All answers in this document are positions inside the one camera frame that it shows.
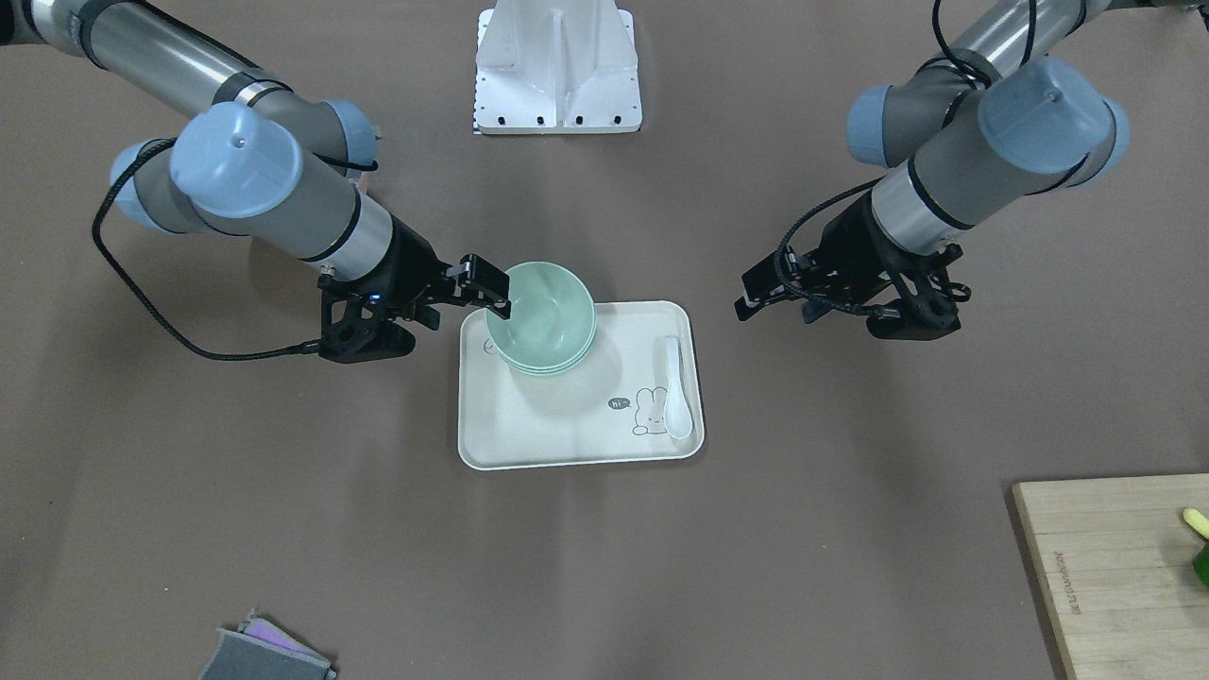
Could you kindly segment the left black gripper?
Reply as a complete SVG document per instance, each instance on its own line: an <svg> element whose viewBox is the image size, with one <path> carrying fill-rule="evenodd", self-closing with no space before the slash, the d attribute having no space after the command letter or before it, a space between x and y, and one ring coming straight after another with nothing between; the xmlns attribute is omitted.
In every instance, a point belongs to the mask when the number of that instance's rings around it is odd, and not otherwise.
<svg viewBox="0 0 1209 680"><path fill-rule="evenodd" d="M877 339L931 341L962 327L959 305L970 288L949 277L962 257L959 244L916 254L893 244L874 218L869 194L833 218L820 244L804 255L791 254L791 234L775 249L775 263L756 263L740 277L734 302L739 322L789 298L805 301L804 319L831 311L858 315Z"/></svg>

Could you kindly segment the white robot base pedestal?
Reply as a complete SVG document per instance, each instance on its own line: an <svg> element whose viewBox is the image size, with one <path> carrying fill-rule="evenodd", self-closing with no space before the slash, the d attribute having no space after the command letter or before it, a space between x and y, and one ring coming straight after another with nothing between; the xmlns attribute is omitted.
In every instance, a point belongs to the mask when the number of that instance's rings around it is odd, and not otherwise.
<svg viewBox="0 0 1209 680"><path fill-rule="evenodd" d="M635 21L613 1L497 1L476 22L472 129L481 136L642 128Z"/></svg>

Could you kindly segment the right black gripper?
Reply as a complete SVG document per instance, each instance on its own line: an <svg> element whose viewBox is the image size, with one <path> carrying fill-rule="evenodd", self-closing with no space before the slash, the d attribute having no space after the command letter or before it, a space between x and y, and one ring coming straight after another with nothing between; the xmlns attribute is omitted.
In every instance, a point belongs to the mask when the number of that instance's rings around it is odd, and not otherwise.
<svg viewBox="0 0 1209 680"><path fill-rule="evenodd" d="M320 275L320 338L316 352L339 365L392 361L411 353L416 338L398 319L436 332L436 305L487 309L511 317L509 276L478 254L462 258L456 280L428 242L392 215L359 215Z"/></svg>

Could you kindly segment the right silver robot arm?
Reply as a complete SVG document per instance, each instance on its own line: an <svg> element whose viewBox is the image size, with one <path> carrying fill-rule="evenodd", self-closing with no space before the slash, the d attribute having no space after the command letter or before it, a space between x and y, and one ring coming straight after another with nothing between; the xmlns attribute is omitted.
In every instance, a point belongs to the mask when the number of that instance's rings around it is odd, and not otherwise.
<svg viewBox="0 0 1209 680"><path fill-rule="evenodd" d="M127 146L92 237L164 332L164 315L104 244L112 207L169 235L253 237L316 267L316 340L259 361L318 355L353 365L409 355L416 322L439 328L440 304L511 315L508 276L478 255L442 263L429 242L357 186L377 169L366 114L345 100L308 102L255 60L146 1L5 1L2 44L48 44L123 77L190 121L172 139Z"/></svg>

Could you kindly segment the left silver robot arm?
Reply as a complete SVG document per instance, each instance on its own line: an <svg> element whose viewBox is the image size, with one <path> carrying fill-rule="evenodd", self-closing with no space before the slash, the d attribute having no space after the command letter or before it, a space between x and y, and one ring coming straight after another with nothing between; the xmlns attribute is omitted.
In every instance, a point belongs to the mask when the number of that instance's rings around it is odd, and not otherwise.
<svg viewBox="0 0 1209 680"><path fill-rule="evenodd" d="M805 323L857 315L875 338L958 332L970 288L948 267L960 237L1016 198L1106 174L1130 146L1130 120L1083 74L1049 54L1107 1L1001 1L912 80L864 90L846 139L883 178L838 194L845 208L818 246L782 237L742 275L737 319L798 300Z"/></svg>

